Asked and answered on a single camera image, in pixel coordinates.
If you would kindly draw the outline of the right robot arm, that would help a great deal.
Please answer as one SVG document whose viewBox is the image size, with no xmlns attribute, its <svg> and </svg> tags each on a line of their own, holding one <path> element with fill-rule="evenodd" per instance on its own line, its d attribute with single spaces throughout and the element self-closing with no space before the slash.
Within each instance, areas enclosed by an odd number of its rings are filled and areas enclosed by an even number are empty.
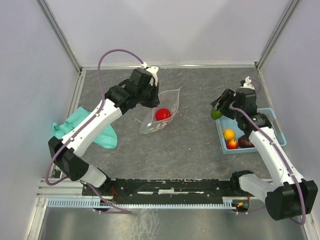
<svg viewBox="0 0 320 240">
<path fill-rule="evenodd" d="M 235 120 L 237 126 L 257 149 L 266 165 L 272 182 L 258 178 L 251 171 L 241 171 L 229 183 L 236 196 L 244 192 L 261 200 L 270 217 L 275 220 L 300 217 L 296 224 L 304 225 L 312 211 L 318 186 L 305 180 L 291 163 L 279 144 L 270 118 L 258 111 L 257 95 L 252 88 L 226 89 L 211 103 L 213 110 Z"/>
</svg>

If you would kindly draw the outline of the green mango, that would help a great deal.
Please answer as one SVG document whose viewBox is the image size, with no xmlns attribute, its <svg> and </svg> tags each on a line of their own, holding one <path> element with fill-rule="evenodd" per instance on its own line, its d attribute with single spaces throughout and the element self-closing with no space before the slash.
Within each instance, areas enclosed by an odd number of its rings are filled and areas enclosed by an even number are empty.
<svg viewBox="0 0 320 240">
<path fill-rule="evenodd" d="M 218 120 L 222 117 L 222 113 L 216 109 L 212 109 L 210 115 L 213 120 Z"/>
</svg>

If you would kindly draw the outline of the red apple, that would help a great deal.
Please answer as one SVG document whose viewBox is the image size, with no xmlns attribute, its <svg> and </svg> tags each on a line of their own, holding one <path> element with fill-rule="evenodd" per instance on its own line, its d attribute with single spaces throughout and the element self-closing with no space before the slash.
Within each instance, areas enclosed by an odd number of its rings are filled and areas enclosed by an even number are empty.
<svg viewBox="0 0 320 240">
<path fill-rule="evenodd" d="M 167 108 L 160 108 L 155 113 L 155 119 L 157 121 L 162 121 L 170 118 L 172 116 L 171 112 Z"/>
</svg>

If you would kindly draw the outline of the clear dotted zip bag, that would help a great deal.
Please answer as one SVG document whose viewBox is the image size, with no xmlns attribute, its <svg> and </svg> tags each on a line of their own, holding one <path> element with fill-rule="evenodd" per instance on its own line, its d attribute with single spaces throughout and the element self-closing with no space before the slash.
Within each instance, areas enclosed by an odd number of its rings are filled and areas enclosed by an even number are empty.
<svg viewBox="0 0 320 240">
<path fill-rule="evenodd" d="M 161 92 L 158 97 L 160 104 L 153 108 L 142 121 L 139 132 L 150 134 L 165 128 L 178 112 L 180 103 L 180 90 L 166 90 Z"/>
</svg>

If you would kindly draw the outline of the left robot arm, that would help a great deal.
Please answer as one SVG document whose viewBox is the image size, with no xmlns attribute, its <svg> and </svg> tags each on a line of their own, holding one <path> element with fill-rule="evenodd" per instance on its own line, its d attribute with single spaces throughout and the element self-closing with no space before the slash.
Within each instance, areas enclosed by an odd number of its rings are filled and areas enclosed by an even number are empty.
<svg viewBox="0 0 320 240">
<path fill-rule="evenodd" d="M 53 164 L 71 181 L 83 181 L 99 195 L 106 195 L 111 189 L 109 177 L 82 156 L 97 136 L 128 110 L 137 105 L 151 109 L 159 105 L 158 71 L 156 66 L 134 69 L 128 79 L 103 94 L 96 109 L 75 129 L 62 138 L 53 136 L 48 141 Z"/>
</svg>

